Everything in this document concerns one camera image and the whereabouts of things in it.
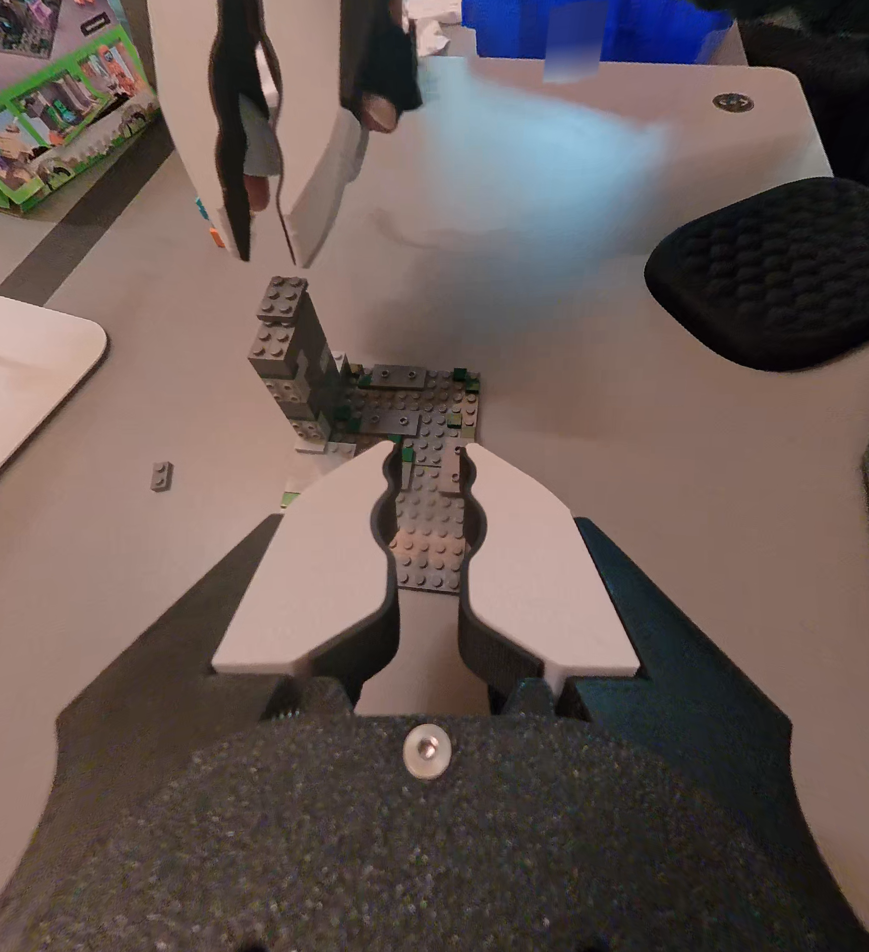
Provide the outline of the dark cloth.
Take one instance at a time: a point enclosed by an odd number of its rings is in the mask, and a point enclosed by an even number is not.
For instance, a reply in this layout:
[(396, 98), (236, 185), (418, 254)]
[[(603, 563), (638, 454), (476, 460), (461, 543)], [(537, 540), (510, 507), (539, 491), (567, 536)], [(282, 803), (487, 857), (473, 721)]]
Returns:
[(869, 186), (869, 1), (728, 2), (750, 65), (795, 75), (836, 175)]

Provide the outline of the blue plastic crate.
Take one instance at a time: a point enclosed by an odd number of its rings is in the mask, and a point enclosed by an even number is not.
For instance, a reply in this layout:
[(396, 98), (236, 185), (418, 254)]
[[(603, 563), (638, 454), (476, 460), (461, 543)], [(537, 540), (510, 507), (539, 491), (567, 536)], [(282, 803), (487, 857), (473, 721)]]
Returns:
[(703, 64), (733, 24), (726, 9), (687, 1), (463, 1), (461, 17), (479, 55), (581, 68)]

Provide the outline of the white book stand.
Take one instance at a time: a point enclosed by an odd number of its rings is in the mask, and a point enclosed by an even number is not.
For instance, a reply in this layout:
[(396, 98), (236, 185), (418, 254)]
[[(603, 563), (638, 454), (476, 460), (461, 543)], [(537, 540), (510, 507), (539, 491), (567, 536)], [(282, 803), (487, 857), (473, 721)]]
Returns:
[(95, 372), (108, 343), (93, 321), (0, 296), (0, 470)]

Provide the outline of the grey toy brick model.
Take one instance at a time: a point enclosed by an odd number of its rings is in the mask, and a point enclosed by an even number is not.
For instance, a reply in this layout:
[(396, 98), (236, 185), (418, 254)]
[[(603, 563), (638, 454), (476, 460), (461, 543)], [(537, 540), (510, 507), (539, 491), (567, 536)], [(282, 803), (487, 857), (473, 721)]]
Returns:
[(248, 360), (296, 440), (281, 510), (312, 482), (381, 441), (401, 447), (397, 532), (402, 589), (456, 594), (464, 502), (460, 449), (474, 440), (481, 377), (464, 367), (353, 363), (330, 347), (309, 293), (292, 326), (259, 326)]

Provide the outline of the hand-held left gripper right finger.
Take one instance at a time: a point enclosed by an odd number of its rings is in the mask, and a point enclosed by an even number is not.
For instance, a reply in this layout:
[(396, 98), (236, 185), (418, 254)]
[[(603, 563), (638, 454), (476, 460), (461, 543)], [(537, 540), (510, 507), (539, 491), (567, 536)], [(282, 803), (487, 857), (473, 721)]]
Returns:
[(641, 660), (568, 506), (477, 443), (461, 451), (460, 480), (458, 648), (490, 709), (529, 679), (558, 701), (571, 678), (636, 677)]

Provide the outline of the grey desk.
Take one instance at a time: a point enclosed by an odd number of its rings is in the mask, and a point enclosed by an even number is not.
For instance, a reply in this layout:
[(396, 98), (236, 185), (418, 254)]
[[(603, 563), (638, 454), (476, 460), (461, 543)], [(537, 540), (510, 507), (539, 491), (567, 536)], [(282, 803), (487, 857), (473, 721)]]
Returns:
[[(869, 927), (869, 346), (802, 374), (720, 359), (647, 292), (680, 224), (829, 167), (791, 73), (440, 62), (369, 146), (310, 275), (333, 347), (484, 377), (480, 438), (590, 517), (793, 723), (805, 815)], [(755, 108), (716, 109), (719, 93)], [(54, 293), (106, 360), (0, 476), (0, 890), (51, 784), (54, 720), (263, 518), (293, 435), (246, 360), (292, 272), (265, 217), (214, 247), (173, 154)], [(170, 461), (169, 491), (150, 490)]]

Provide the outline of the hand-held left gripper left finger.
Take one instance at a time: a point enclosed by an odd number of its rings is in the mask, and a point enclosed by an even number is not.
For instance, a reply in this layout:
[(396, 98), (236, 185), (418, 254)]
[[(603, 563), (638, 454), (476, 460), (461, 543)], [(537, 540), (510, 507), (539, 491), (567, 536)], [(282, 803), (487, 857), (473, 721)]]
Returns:
[(357, 705), (399, 648), (401, 481), (401, 447), (383, 440), (302, 490), (215, 650), (216, 674), (331, 678)]

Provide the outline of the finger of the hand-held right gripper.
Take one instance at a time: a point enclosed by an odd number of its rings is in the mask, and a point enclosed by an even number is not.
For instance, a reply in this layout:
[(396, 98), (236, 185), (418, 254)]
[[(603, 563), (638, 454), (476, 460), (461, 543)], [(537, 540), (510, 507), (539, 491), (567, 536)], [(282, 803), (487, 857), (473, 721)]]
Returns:
[(290, 254), (309, 268), (361, 171), (369, 133), (340, 99), (341, 3), (263, 1), (259, 173), (274, 173)]
[(157, 93), (184, 167), (230, 252), (250, 260), (262, 209), (262, 43), (254, 1), (148, 3)]

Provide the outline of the green picture-grid toy box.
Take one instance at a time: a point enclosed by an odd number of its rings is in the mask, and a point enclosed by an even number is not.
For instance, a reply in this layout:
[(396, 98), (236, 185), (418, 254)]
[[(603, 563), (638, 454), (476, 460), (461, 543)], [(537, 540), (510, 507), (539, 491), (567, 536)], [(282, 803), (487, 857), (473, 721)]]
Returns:
[(159, 114), (126, 29), (113, 26), (40, 60), (0, 54), (0, 210), (23, 215)]

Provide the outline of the person's right hand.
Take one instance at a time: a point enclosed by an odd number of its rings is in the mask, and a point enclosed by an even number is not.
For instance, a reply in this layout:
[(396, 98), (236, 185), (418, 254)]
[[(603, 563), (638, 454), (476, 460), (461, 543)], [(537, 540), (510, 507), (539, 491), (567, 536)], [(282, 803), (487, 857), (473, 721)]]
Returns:
[[(245, 94), (240, 94), (238, 103), (246, 139), (243, 183), (253, 215), (269, 206), (270, 180), (281, 174), (282, 161), (268, 110)], [(389, 100), (373, 94), (363, 101), (359, 116), (363, 129), (381, 133), (393, 132), (399, 118)]]

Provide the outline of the dark purple toy box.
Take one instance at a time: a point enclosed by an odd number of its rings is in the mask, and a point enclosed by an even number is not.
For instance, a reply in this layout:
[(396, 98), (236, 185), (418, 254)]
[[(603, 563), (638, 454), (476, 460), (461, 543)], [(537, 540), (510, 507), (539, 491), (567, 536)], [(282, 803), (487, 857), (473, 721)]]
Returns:
[(129, 29), (120, 2), (0, 1), (0, 54), (48, 60), (113, 26)]

